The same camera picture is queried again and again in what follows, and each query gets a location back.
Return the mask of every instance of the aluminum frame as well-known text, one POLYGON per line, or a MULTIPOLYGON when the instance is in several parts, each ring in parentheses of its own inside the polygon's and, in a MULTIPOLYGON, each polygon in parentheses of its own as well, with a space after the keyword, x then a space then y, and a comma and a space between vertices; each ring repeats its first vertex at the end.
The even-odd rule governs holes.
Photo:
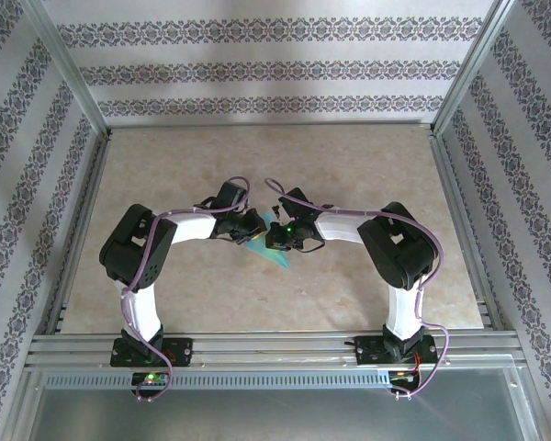
MULTIPOLYGON (((356 335, 381 335, 379 332, 260 332, 170 334, 194 340, 190 367, 175 367, 176 375, 204 373, 237 374, 301 373, 306 375, 355 374, 400 370, 402 365, 357 366, 354 350, 344 342, 356 335)), ((444 338, 432 333, 439 350, 444 338)), ((117 335, 57 334, 37 335, 28 352, 15 403, 8 416, 3 439, 28 440, 37 415, 40 397, 50 376, 73 373, 78 378, 106 374, 146 371, 111 367, 110 351, 117 335)), ((428 370, 432 365, 423 365, 428 370)), ((515 331, 456 330, 444 369, 502 369, 509 383, 509 393, 525 439, 551 439, 541 402, 526 368, 521 344, 515 331)), ((76 390, 106 389, 89 385, 76 390)), ((249 385, 240 389, 253 389, 249 385)))
POLYGON ((469 218, 467 217, 463 199, 457 188, 453 169, 447 159, 441 134, 449 124, 451 117, 453 117, 481 64, 488 56, 494 40, 515 4, 516 0, 496 0, 493 3, 478 37, 463 60, 462 66, 454 82, 451 84, 428 133, 429 143, 433 150, 437 171, 447 199, 447 206, 455 225, 457 239, 464 254, 472 288, 476 293, 478 305, 483 304, 488 310, 489 324, 495 330, 502 330, 505 326, 500 318, 498 306, 489 287, 478 246, 473 241, 474 235, 469 218))

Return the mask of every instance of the marble-patterned floor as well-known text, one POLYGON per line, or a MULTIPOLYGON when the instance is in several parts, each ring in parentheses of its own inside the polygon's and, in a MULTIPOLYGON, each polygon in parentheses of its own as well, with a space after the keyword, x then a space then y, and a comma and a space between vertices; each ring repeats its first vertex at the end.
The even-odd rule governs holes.
MULTIPOLYGON (((423 318, 482 327, 425 129, 331 125, 114 130, 62 331, 121 329, 118 292, 98 253, 128 206, 187 208, 215 195, 232 175, 252 181, 252 205, 260 212, 276 204, 263 183, 268 176, 286 189, 300 187, 317 204, 380 209, 402 202, 445 250, 423 318)), ((331 242, 287 259, 289 269, 232 243, 176 245, 156 283, 165 331, 381 328, 388 289, 364 247, 331 242)))

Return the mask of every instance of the enclosure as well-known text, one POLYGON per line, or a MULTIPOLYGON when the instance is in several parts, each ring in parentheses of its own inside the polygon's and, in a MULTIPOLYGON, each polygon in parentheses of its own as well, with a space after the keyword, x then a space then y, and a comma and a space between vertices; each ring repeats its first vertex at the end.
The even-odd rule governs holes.
POLYGON ((0 0, 0 439, 415 434, 551 439, 551 1, 0 0), (197 240, 155 285, 189 366, 134 402, 100 250, 234 175, 264 219, 272 177, 436 234, 428 390, 346 344, 391 308, 363 246, 197 240))

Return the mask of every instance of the metal beam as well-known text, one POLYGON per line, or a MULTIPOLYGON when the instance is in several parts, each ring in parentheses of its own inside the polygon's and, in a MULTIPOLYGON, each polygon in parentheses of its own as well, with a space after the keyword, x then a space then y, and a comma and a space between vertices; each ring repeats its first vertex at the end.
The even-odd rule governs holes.
MULTIPOLYGON (((441 334, 432 332, 439 350, 444 347, 441 334)), ((353 348, 344 342, 357 335, 381 335, 380 332, 337 333, 215 333, 169 334, 194 340, 190 367, 178 371, 301 371, 331 369, 402 370, 410 365, 357 366, 353 348)), ((147 371, 111 367, 111 334, 37 335, 30 346, 25 371, 147 371)), ((451 332, 447 361, 442 368, 502 368, 524 366, 521 344, 514 331, 456 330, 451 332)))
POLYGON ((46 317, 48 322, 45 328, 45 334, 55 334, 62 311, 62 305, 67 303, 72 294, 73 280, 75 279, 75 273, 80 263, 80 256, 88 231, 88 224, 92 218, 96 196, 100 188, 100 181, 102 180, 107 161, 108 148, 110 147, 110 138, 108 137, 102 136, 97 142, 98 145, 94 148, 93 157, 91 158, 90 165, 88 165, 88 170, 82 184, 83 192, 76 201, 73 218, 77 223, 75 224, 75 232, 71 238, 72 242, 68 252, 69 260, 65 262, 60 287, 58 291, 54 293, 55 300, 51 311, 45 311, 46 314, 51 314, 49 317, 46 317))

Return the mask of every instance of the perforated metal strip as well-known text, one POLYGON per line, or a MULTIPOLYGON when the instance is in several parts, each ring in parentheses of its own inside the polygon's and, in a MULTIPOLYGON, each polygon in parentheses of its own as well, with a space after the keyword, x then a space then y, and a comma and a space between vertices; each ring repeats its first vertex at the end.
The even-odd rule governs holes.
MULTIPOLYGON (((51 372, 49 390, 126 390, 131 373, 51 372)), ((186 372, 174 377, 174 390, 305 390, 385 388, 385 370, 303 371, 303 372, 186 372)))

